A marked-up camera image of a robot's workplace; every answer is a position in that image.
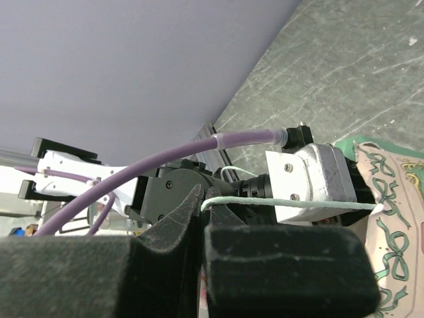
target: light green rope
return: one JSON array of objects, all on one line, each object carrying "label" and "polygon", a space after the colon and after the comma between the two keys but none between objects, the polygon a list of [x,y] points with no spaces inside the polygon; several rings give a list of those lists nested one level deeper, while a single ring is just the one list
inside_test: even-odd
[{"label": "light green rope", "polygon": [[357,203],[357,202],[337,202],[337,201],[292,201],[284,199],[262,199],[258,197],[212,197],[211,199],[205,200],[201,205],[201,210],[204,211],[206,208],[217,205],[217,204],[247,204],[247,205],[281,205],[284,207],[322,207],[322,208],[335,208],[335,209],[353,209],[353,210],[373,210],[377,205],[369,203]]}]

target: gray marble floor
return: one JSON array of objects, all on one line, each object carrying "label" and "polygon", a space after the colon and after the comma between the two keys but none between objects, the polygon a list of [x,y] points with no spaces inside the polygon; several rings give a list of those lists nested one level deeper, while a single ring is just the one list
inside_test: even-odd
[{"label": "gray marble floor", "polygon": [[[304,121],[316,142],[367,134],[424,151],[423,110],[423,0],[303,0],[215,127]],[[267,148],[229,156],[262,173]]]}]

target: purple tube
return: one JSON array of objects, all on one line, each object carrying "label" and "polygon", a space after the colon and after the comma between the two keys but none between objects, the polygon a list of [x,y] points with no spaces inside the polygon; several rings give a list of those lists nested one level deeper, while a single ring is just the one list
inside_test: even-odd
[{"label": "purple tube", "polygon": [[100,225],[103,223],[103,221],[106,219],[106,216],[109,214],[109,212],[112,210],[112,206],[115,202],[116,195],[113,192],[109,192],[109,200],[105,204],[105,207],[100,212],[99,217],[95,220],[92,227],[90,227],[90,230],[88,230],[87,235],[94,235],[100,228]]},{"label": "purple tube", "polygon": [[199,152],[208,151],[218,147],[220,142],[221,147],[232,148],[236,146],[244,146],[247,144],[257,143],[273,143],[285,144],[287,140],[287,133],[282,129],[276,130],[263,130],[263,131],[246,131],[246,132],[232,132],[229,134],[217,134],[210,138],[197,140],[178,146],[158,154],[149,156],[135,164],[131,164],[125,169],[117,172],[116,174],[99,182],[96,186],[92,187],[87,192],[81,194],[62,208],[57,214],[53,215],[37,232],[38,235],[51,235],[60,229],[70,219],[75,217],[79,211],[84,210],[86,207],[96,202],[100,197],[112,192],[117,187],[124,183],[136,178],[143,173],[155,169],[168,162],[191,156]]},{"label": "purple tube", "polygon": [[217,149],[228,149],[247,144],[274,144],[285,146],[288,133],[282,129],[263,129],[260,131],[224,132],[214,134],[217,139]]},{"label": "purple tube", "polygon": [[[16,166],[15,169],[18,170],[18,171],[24,172],[26,174],[37,174],[38,173],[37,168]],[[78,174],[70,174],[70,173],[67,173],[67,172],[50,170],[50,169],[45,169],[44,173],[47,176],[72,179],[72,180],[76,180],[76,181],[80,181],[80,182],[87,182],[87,181],[91,180],[90,178],[80,176]]]}]

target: screw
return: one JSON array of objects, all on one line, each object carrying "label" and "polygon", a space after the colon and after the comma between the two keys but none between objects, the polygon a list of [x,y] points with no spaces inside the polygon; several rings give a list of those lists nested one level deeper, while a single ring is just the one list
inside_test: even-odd
[{"label": "screw", "polygon": [[286,171],[286,172],[292,172],[293,171],[293,166],[291,164],[285,164],[284,165],[284,171]]}]

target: green trim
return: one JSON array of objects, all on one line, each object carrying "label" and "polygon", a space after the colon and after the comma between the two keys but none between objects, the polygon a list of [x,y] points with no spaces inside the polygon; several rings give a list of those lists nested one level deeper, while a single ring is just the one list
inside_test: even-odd
[{"label": "green trim", "polygon": [[402,156],[408,156],[408,157],[414,157],[418,159],[424,159],[424,153],[422,152],[396,146],[395,144],[392,144],[391,142],[388,142],[379,138],[368,137],[363,135],[359,135],[359,136],[338,141],[335,143],[335,146],[337,148],[340,148],[343,151],[343,154],[346,158],[356,161],[354,142],[357,142],[358,144],[362,144],[364,142],[372,142],[374,144],[377,144],[381,149],[389,151],[389,152],[393,152],[395,154],[400,154]]}]

